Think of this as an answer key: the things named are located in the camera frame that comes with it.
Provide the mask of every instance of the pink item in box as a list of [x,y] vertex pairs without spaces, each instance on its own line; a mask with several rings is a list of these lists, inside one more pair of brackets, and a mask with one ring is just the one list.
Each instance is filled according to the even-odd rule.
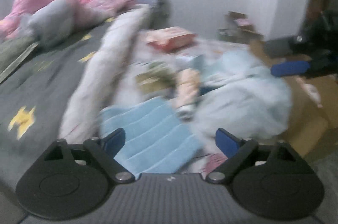
[[146,42],[157,49],[171,52],[174,49],[191,44],[196,34],[180,27],[169,27],[148,31]]

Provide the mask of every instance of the brown cardboard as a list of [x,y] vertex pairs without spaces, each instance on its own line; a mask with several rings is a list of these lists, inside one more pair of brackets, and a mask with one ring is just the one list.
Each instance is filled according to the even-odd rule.
[[[262,41],[251,41],[250,49],[269,67],[279,61],[269,58],[264,53]],[[316,147],[318,141],[327,132],[331,132],[333,135],[332,130],[328,129],[338,128],[338,85],[329,76],[306,80],[307,83],[317,87],[320,93],[323,108],[319,109],[295,78],[285,78],[292,90],[293,107],[290,113],[289,128],[280,135],[280,138],[290,143],[301,156],[305,156],[314,148],[327,146]],[[337,143],[333,139],[331,142],[332,145]]]

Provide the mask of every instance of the gray bed sheet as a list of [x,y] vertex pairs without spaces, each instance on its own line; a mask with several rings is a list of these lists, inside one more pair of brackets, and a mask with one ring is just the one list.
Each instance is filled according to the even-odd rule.
[[[0,85],[0,179],[12,189],[57,138],[86,60],[98,50],[110,24],[73,34],[53,50],[39,52]],[[20,128],[27,124],[24,118],[31,118],[33,124],[19,138]]]

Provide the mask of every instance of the yellow star print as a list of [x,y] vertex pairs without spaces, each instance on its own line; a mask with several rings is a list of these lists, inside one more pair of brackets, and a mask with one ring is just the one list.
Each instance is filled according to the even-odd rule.
[[78,60],[78,62],[81,62],[81,63],[87,62],[89,59],[91,59],[94,56],[95,53],[96,51],[89,53],[86,57],[83,57],[82,59]]
[[92,37],[92,35],[86,34],[85,36],[83,36],[83,38],[80,41],[86,41],[86,40],[90,39],[91,37]]
[[18,134],[16,135],[16,139],[19,140],[28,130],[28,128],[34,124],[35,119],[34,119],[34,111],[35,111],[35,107],[33,107],[30,112],[27,112],[26,107],[23,106],[22,108],[19,109],[18,113],[16,114],[16,116],[14,116],[14,118],[12,119],[12,121],[10,122],[10,124],[8,125],[8,131],[11,131],[11,129],[13,128],[13,126],[15,124],[17,124],[18,127]]
[[109,19],[105,20],[105,22],[112,22],[113,20],[115,20],[115,18],[109,18]]

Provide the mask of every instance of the bed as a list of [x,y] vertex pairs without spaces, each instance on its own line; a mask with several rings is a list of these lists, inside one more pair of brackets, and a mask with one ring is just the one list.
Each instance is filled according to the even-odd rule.
[[[136,5],[52,49],[34,49],[4,80],[0,85],[2,183],[14,189],[36,158],[67,129],[83,129],[90,123],[85,137],[95,134],[95,115],[113,95],[137,31],[150,23],[150,7]],[[79,111],[79,101],[89,106],[81,104]]]

